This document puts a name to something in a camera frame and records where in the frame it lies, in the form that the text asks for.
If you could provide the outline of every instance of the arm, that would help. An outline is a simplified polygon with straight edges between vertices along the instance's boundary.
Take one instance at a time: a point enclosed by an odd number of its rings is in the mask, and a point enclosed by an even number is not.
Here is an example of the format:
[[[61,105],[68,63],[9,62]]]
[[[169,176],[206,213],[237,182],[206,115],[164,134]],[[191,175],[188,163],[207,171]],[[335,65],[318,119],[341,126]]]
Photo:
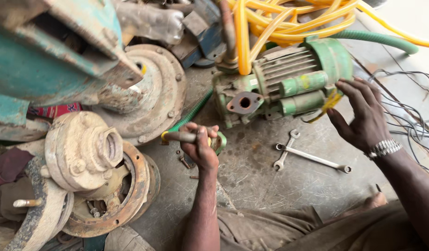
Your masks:
[[[355,119],[348,125],[341,114],[328,110],[338,134],[363,152],[391,135],[384,118],[379,90],[361,79],[342,80],[337,87],[348,97]],[[429,247],[429,174],[402,148],[374,161],[396,191],[412,225]]]
[[[220,250],[219,226],[216,215],[216,177],[218,173],[218,157],[208,145],[208,135],[216,138],[219,127],[209,130],[203,126],[198,128],[195,123],[184,125],[181,131],[198,129],[196,144],[182,143],[181,148],[198,165],[199,183],[195,202],[191,209],[188,226],[185,232],[182,250],[184,251],[218,251]]]

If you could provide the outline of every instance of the green capacitor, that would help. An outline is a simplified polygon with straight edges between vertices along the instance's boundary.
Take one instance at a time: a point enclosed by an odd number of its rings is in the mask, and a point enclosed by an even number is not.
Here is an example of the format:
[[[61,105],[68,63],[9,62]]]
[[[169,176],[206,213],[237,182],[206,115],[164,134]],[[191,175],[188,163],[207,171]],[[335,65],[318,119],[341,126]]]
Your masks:
[[[278,102],[283,117],[309,112],[323,107],[326,97],[323,91],[313,91],[280,99]]]
[[[301,76],[285,79],[279,83],[280,97],[290,97],[322,89],[327,83],[325,71],[315,71]]]

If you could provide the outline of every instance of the green electric motor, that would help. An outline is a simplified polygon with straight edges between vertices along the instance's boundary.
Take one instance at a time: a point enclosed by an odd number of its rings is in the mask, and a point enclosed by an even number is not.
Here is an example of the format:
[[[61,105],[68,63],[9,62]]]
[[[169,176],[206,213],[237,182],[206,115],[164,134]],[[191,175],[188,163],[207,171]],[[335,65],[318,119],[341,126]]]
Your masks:
[[[315,111],[338,79],[352,78],[352,70],[351,57],[338,40],[307,37],[299,47],[255,60],[250,75],[215,73],[217,110],[227,128],[258,115],[273,119]]]

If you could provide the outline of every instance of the combination wrench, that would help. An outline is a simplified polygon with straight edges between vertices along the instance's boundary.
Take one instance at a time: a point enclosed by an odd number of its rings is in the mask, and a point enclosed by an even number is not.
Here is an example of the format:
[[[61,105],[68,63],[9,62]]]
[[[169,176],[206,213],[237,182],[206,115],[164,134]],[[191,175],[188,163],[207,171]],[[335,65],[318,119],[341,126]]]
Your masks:
[[[306,159],[310,159],[310,160],[316,161],[316,162],[321,163],[323,165],[326,165],[326,166],[335,168],[337,170],[340,170],[343,173],[350,173],[352,171],[352,168],[350,166],[339,165],[339,164],[330,162],[328,160],[325,160],[325,159],[322,159],[322,158],[319,158],[319,157],[307,154],[305,152],[299,151],[297,149],[290,148],[289,146],[285,146],[285,145],[283,145],[281,143],[276,144],[275,148],[277,150],[283,150],[285,153],[291,152],[293,154],[296,154],[298,156],[304,157]]]
[[[290,131],[289,135],[290,135],[290,139],[289,139],[289,142],[287,142],[287,145],[286,145],[287,147],[292,146],[295,139],[300,136],[300,133],[296,129],[293,129]],[[286,156],[287,156],[287,151],[283,151],[281,158],[275,161],[275,163],[273,163],[273,167],[278,167],[277,171],[281,171],[284,169],[284,159],[286,159]]]

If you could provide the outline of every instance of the silver watch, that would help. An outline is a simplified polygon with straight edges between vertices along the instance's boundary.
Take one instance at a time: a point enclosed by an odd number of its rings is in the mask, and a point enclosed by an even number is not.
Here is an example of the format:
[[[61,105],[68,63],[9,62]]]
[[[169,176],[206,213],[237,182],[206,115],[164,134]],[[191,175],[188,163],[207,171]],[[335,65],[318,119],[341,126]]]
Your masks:
[[[395,153],[402,147],[403,146],[399,142],[397,142],[393,138],[390,138],[377,143],[368,153],[365,153],[365,155],[370,160],[374,160],[376,158]]]

